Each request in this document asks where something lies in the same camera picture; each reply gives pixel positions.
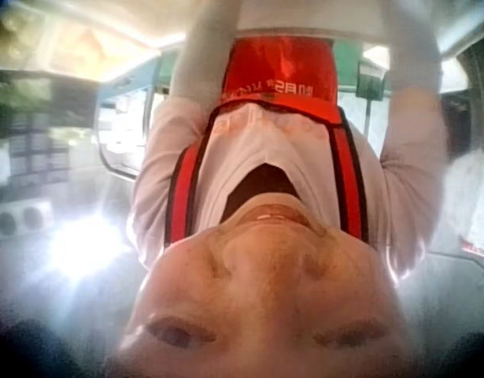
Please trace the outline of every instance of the black trim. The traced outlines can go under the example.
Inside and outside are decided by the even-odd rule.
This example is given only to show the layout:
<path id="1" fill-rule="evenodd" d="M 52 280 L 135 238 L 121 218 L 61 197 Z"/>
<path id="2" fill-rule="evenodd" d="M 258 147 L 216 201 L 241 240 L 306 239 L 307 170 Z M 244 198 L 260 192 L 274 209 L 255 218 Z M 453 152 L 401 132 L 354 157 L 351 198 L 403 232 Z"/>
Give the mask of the black trim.
<path id="1" fill-rule="evenodd" d="M 369 244 L 368 206 L 366 201 L 366 188 L 364 187 L 364 179 L 362 177 L 362 169 L 360 167 L 359 154 L 357 153 L 357 148 L 355 146 L 355 142 L 353 141 L 352 130 L 350 129 L 349 122 L 346 119 L 345 112 L 341 107 L 338 107 L 338 108 L 342 116 L 343 128 L 345 129 L 346 138 L 348 139 L 350 154 L 352 155 L 353 169 L 355 170 L 355 176 L 357 179 L 362 240 L 365 243 Z"/>
<path id="2" fill-rule="evenodd" d="M 179 160 L 177 160 L 177 164 L 175 164 L 175 168 L 173 169 L 172 179 L 170 181 L 170 190 L 168 191 L 168 203 L 166 205 L 166 216 L 164 220 L 164 248 L 168 248 L 168 246 L 172 243 L 172 218 L 173 218 L 173 210 L 175 207 L 175 187 L 177 185 L 177 179 L 179 178 L 180 172 L 182 171 L 182 164 L 184 161 L 184 157 L 186 156 L 187 151 L 190 149 L 190 146 L 184 149 L 179 156 Z"/>
<path id="3" fill-rule="evenodd" d="M 189 194 L 187 196 L 187 213 L 186 213 L 186 237 L 193 235 L 193 223 L 194 223 L 194 200 L 196 199 L 196 187 L 198 185 L 198 177 L 200 176 L 201 164 L 203 163 L 203 157 L 209 144 L 210 135 L 212 134 L 213 124 L 219 115 L 220 108 L 216 108 L 209 118 L 209 124 L 207 126 L 203 140 L 194 163 L 193 175 L 191 177 L 191 183 L 189 186 Z"/>
<path id="4" fill-rule="evenodd" d="M 343 180 L 343 170 L 339 161 L 338 144 L 332 128 L 328 128 L 327 125 L 326 128 L 329 132 L 329 144 L 331 146 L 331 154 L 333 157 L 334 179 L 336 180 L 336 195 L 338 196 L 340 224 L 342 226 L 342 230 L 346 233 L 349 233 L 349 216 L 346 208 L 345 181 Z"/>

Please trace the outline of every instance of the white shirt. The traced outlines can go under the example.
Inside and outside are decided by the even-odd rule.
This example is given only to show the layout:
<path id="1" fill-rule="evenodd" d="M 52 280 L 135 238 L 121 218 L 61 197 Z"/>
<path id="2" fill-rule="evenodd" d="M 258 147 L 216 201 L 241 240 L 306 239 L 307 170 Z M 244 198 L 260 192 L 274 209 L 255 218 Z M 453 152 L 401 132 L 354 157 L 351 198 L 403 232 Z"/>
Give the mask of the white shirt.
<path id="1" fill-rule="evenodd" d="M 441 206 L 445 128 L 435 96 L 419 91 L 391 100 L 380 160 L 352 128 L 368 202 L 370 244 L 402 276 L 423 255 Z M 151 266 L 162 251 L 170 180 L 181 152 L 200 139 L 208 115 L 185 98 L 169 98 L 154 114 L 129 229 Z M 228 195 L 267 163 L 282 169 L 303 203 L 324 224 L 340 228 L 329 135 L 300 114 L 247 103 L 217 117 L 198 178 L 194 231 L 219 224 Z"/>

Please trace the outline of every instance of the red suspender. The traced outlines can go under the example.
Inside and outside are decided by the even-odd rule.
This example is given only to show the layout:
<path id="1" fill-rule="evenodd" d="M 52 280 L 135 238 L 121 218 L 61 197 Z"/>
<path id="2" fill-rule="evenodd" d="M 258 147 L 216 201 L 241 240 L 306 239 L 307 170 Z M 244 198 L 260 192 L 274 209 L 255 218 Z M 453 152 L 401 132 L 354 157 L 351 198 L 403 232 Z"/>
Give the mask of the red suspender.
<path id="1" fill-rule="evenodd" d="M 165 248 L 193 235 L 194 196 L 198 175 L 213 123 L 219 111 L 220 108 L 210 117 L 207 132 L 201 143 L 194 143 L 187 147 L 175 166 L 166 210 Z M 301 113 L 299 108 L 294 108 L 294 112 Z M 303 113 L 312 116 L 308 111 Z M 341 226 L 344 232 L 368 243 L 368 212 L 359 156 L 352 131 L 341 108 L 340 114 L 342 124 L 333 124 L 324 119 L 320 121 L 325 123 L 329 131 Z"/>

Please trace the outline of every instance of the white sleeve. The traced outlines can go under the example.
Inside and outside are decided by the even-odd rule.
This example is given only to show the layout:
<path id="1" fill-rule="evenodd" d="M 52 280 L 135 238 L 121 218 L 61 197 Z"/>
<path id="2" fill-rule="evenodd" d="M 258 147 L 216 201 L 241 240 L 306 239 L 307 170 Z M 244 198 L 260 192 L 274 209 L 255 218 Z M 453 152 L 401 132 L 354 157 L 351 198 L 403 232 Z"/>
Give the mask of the white sleeve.
<path id="1" fill-rule="evenodd" d="M 153 264 L 163 247 L 175 164 L 182 151 L 203 136 L 207 117 L 199 104 L 180 97 L 167 99 L 155 111 L 128 221 L 128 236 L 136 242 L 139 259 L 146 267 Z"/>
<path id="2" fill-rule="evenodd" d="M 398 277 L 425 252 L 441 212 L 447 133 L 435 93 L 394 94 L 380 158 L 388 196 L 387 262 Z"/>

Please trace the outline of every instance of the eye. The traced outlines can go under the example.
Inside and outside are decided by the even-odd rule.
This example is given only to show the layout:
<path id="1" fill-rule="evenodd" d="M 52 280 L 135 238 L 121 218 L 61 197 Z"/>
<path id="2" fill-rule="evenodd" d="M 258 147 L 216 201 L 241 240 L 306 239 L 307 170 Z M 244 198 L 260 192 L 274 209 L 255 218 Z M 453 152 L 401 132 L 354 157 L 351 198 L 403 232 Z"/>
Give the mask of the eye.
<path id="1" fill-rule="evenodd" d="M 372 340 L 381 339 L 386 333 L 386 328 L 377 321 L 359 321 L 334 331 L 315 335 L 313 339 L 325 348 L 357 348 Z"/>
<path id="2" fill-rule="evenodd" d="M 154 321 L 146 328 L 159 341 L 179 349 L 201 348 L 216 339 L 206 329 L 177 318 Z"/>

